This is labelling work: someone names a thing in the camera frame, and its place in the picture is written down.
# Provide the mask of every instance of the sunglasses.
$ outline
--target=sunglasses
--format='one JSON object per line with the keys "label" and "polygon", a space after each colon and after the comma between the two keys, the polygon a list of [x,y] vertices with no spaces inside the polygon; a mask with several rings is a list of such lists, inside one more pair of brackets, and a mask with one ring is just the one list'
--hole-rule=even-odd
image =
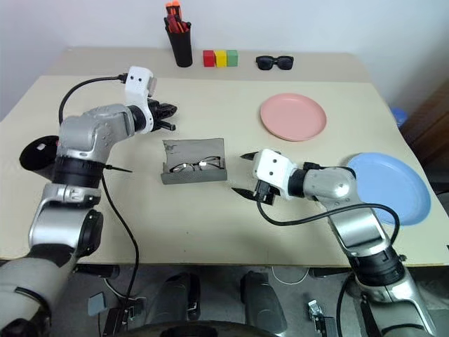
{"label": "sunglasses", "polygon": [[293,67],[293,57],[292,56],[279,56],[274,58],[273,56],[257,56],[255,58],[257,67],[260,70],[270,70],[273,65],[278,65],[279,69],[290,70]]}

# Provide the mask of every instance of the yellow block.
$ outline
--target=yellow block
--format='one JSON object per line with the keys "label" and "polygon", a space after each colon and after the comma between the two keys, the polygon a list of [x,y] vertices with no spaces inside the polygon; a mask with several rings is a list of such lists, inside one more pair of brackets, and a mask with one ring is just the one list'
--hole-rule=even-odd
{"label": "yellow block", "polygon": [[227,66],[227,56],[226,51],[214,51],[215,54],[215,65],[217,67]]}

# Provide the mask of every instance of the blue container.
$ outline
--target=blue container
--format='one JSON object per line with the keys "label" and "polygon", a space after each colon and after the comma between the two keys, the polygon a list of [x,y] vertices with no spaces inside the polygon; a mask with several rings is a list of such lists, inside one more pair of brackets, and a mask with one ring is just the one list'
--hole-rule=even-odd
{"label": "blue container", "polygon": [[398,107],[391,107],[390,110],[396,120],[396,125],[400,128],[408,118],[407,112]]}

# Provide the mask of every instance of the pink plate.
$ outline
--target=pink plate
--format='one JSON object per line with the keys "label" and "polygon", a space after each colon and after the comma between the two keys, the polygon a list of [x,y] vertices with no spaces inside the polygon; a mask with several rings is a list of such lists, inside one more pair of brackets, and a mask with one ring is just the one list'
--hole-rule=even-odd
{"label": "pink plate", "polygon": [[297,93],[280,93],[263,102],[260,118],[279,138],[300,142],[318,135],[326,126],[326,114],[314,100]]}

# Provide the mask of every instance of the beige tabletop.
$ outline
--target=beige tabletop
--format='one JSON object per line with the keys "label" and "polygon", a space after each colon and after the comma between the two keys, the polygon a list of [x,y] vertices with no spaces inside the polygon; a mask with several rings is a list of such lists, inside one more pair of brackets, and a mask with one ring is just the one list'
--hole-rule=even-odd
{"label": "beige tabletop", "polygon": [[[18,157],[24,146],[35,138],[58,133],[58,106],[73,85],[95,75],[125,72],[132,64],[151,65],[158,77],[154,98],[178,106],[178,112],[170,119],[177,126],[175,132],[160,130],[115,145],[110,164],[131,169],[132,174],[105,173],[115,204],[140,245],[143,263],[347,265],[326,220],[276,227],[260,217],[254,202],[231,190],[255,186],[251,163],[239,158],[246,152],[271,148],[299,164],[313,161],[324,166],[343,164],[360,152],[383,152],[415,169],[431,191],[387,105],[351,55],[294,55],[294,72],[274,70],[262,76],[254,69],[253,56],[257,54],[251,52],[240,52],[241,64],[237,68],[206,70],[198,61],[201,54],[196,53],[196,66],[180,70],[168,51],[118,49],[111,53],[112,50],[67,51],[0,123],[0,258],[17,258],[27,253],[29,227],[46,183],[20,167]],[[352,70],[348,72],[349,79],[344,79],[345,68]],[[312,70],[316,72],[315,80]],[[118,82],[84,87],[70,98],[65,114],[123,103],[123,90]],[[260,104],[271,95],[285,92],[309,96],[323,107],[328,123],[320,135],[291,143],[264,129],[258,117]],[[162,184],[163,140],[217,137],[224,138],[227,181]],[[83,261],[133,262],[131,242],[104,197],[98,209],[105,215],[102,243]],[[323,211],[312,201],[279,198],[274,206],[265,209],[280,220]],[[449,263],[448,241],[448,217],[431,191],[431,213],[419,225],[402,228],[396,250],[407,255],[408,265],[443,265]]]}

